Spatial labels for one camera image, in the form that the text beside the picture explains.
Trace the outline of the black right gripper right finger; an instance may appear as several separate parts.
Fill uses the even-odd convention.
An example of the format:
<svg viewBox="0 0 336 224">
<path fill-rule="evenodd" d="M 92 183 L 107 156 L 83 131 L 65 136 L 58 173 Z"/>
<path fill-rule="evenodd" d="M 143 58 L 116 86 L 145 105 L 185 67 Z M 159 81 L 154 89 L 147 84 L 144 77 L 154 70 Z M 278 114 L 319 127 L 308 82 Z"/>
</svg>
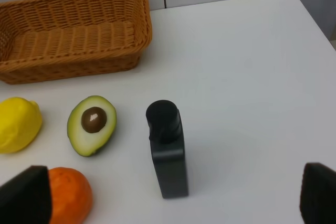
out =
<svg viewBox="0 0 336 224">
<path fill-rule="evenodd" d="M 321 163 L 306 163 L 300 212 L 304 223 L 335 223 L 335 171 Z"/>
</svg>

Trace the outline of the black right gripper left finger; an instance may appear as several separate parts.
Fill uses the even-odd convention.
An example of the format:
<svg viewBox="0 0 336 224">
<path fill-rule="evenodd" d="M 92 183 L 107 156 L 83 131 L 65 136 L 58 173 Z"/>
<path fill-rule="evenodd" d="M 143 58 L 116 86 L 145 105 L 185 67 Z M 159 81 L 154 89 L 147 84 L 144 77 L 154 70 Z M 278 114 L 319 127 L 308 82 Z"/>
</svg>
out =
<svg viewBox="0 0 336 224">
<path fill-rule="evenodd" d="M 1 185 L 1 223 L 49 223 L 50 219 L 46 166 L 31 166 Z"/>
</svg>

